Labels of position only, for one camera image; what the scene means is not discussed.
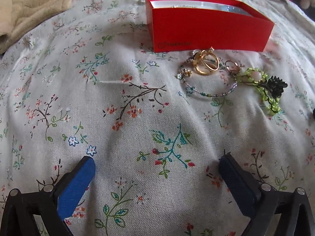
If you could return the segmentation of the green beaded bracelet black flower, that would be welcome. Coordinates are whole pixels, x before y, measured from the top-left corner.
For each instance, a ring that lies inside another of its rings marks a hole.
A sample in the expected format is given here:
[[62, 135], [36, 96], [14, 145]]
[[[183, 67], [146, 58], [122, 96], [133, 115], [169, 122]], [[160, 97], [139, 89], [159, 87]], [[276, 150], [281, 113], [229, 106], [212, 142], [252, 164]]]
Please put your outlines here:
[[277, 76], [270, 76], [259, 68], [248, 68], [238, 76], [240, 83], [254, 87], [260, 94], [270, 115], [279, 113], [280, 98], [288, 84]]

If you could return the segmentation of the red cardboard box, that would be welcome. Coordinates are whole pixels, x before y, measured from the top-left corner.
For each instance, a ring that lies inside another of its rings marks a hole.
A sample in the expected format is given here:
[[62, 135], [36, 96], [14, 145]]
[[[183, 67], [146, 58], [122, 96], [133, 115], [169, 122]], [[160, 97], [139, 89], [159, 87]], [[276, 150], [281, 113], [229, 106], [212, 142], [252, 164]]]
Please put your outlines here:
[[274, 23], [239, 0], [146, 0], [154, 52], [262, 52]]

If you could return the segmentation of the beige fleece blanket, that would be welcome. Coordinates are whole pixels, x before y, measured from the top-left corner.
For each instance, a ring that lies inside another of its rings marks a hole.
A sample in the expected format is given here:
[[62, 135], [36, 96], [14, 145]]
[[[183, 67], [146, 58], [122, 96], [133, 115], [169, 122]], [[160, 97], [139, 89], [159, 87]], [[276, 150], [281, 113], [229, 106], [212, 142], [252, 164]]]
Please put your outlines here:
[[1, 54], [47, 19], [68, 10], [72, 0], [1, 0]]

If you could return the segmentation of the floral white bedspread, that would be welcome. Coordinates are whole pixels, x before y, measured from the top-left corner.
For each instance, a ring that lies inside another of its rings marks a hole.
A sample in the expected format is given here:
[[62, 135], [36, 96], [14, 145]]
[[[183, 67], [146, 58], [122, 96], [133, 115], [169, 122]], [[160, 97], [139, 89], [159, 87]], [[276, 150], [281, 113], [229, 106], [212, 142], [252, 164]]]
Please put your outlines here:
[[283, 79], [270, 116], [226, 71], [176, 78], [191, 51], [156, 53], [145, 0], [74, 0], [1, 57], [1, 206], [55, 185], [83, 156], [94, 180], [74, 235], [240, 235], [248, 223], [220, 177], [229, 152], [277, 191], [314, 203], [314, 21], [286, 0], [240, 0], [274, 22], [264, 52], [216, 51]]

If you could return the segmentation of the small gold earring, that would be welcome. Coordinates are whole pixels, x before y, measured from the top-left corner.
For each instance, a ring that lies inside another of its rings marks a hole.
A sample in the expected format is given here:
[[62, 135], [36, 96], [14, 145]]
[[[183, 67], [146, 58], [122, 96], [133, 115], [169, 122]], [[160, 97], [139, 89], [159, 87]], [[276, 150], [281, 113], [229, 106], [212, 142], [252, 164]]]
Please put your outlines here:
[[184, 79], [185, 77], [190, 77], [192, 75], [192, 71], [189, 69], [181, 69], [180, 72], [176, 75], [177, 79]]

